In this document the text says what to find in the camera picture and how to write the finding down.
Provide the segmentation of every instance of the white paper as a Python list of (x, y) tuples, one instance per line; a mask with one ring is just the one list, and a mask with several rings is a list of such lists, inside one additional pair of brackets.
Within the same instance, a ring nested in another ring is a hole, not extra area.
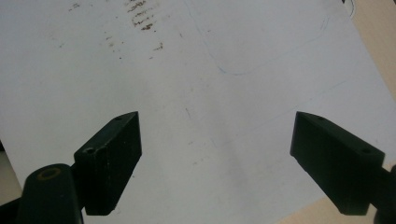
[(86, 223), (274, 223), (324, 194), (297, 110), (395, 160), (391, 99), (341, 1), (0, 2), (0, 138), (21, 183), (139, 111), (143, 156)]

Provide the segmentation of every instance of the pencil mark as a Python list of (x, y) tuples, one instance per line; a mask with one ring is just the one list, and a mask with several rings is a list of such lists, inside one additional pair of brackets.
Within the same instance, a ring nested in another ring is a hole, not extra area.
[(215, 140), (213, 140), (213, 138), (210, 138), (210, 141), (212, 141), (212, 143), (213, 143), (213, 146), (214, 146), (215, 148), (217, 148), (217, 147), (218, 147), (218, 146), (216, 146)]
[(186, 107), (186, 112), (187, 112), (187, 115), (189, 115), (189, 118), (191, 119), (190, 111), (187, 107)]
[[(326, 89), (326, 90), (324, 90), (324, 91), (318, 93), (318, 94), (315, 95), (314, 97), (311, 97), (311, 98), (305, 100), (304, 102), (301, 102), (301, 103), (299, 103), (299, 104), (297, 104), (297, 105), (295, 105), (295, 106), (292, 106), (292, 107), (289, 108), (288, 110), (285, 110), (284, 112), (282, 112), (282, 113), (280, 113), (280, 114), (278, 114), (278, 115), (276, 115), (276, 116), (273, 116), (272, 118), (269, 118), (269, 119), (267, 119), (267, 120), (264, 121), (264, 122), (258, 123), (258, 125), (254, 126), (254, 127), (251, 127), (250, 129), (248, 129), (248, 130), (242, 132), (241, 134), (239, 134), (240, 137), (245, 137), (245, 136), (248, 135), (249, 133), (252, 133), (252, 132), (257, 131), (257, 130), (260, 129), (262, 126), (269, 125), (270, 123), (272, 123), (272, 122), (274, 122), (274, 121), (277, 121), (277, 120), (280, 119), (280, 118), (283, 118), (285, 115), (289, 114), (290, 112), (294, 112), (294, 111), (295, 111), (296, 109), (298, 109), (299, 107), (304, 106), (304, 105), (306, 105), (306, 104), (309, 104), (311, 101), (318, 99), (319, 97), (323, 96), (324, 94), (326, 94), (326, 93), (329, 92), (329, 91), (334, 91), (334, 90), (336, 90), (338, 87), (342, 86), (344, 83), (347, 83), (347, 82), (348, 82), (348, 80), (344, 80), (344, 81), (338, 82), (338, 83), (332, 85), (330, 88), (328, 88), (328, 89)], [(231, 142), (235, 141), (236, 139), (239, 139), (239, 138), (233, 138), (233, 139), (231, 139), (231, 140), (225, 141), (225, 142), (221, 143), (221, 146), (224, 147), (224, 146), (230, 144)]]
[(326, 19), (324, 19), (322, 21), (322, 24), (320, 25), (320, 30), (322, 30), (322, 31), (326, 30), (327, 25), (329, 24), (329, 20), (330, 20), (330, 18), (327, 17)]

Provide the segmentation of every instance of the screw hole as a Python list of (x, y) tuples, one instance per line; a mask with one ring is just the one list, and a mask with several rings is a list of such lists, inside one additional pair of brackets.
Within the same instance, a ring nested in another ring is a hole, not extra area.
[(368, 149), (368, 148), (364, 148), (364, 149), (361, 150), (361, 152), (364, 153), (364, 154), (370, 154), (372, 151), (370, 149)]
[(84, 149), (84, 152), (88, 154), (92, 154), (93, 152), (95, 152), (95, 149), (93, 147), (87, 147)]
[(61, 169), (57, 167), (52, 167), (47, 170), (42, 171), (40, 174), (38, 174), (37, 179), (38, 180), (49, 180), (52, 179), (53, 177), (59, 175), (61, 173)]

